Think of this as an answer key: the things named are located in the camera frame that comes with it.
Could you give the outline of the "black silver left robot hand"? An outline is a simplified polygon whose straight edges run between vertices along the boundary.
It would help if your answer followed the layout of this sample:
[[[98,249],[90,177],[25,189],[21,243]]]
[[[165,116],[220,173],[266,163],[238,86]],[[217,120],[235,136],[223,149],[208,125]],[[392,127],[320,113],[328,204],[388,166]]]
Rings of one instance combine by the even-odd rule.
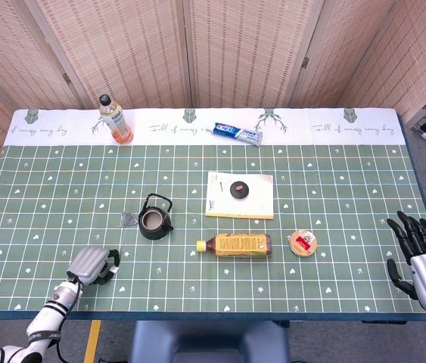
[[[104,285],[117,273],[120,265],[119,250],[87,246],[81,249],[67,269],[67,277],[80,281],[83,286]]]

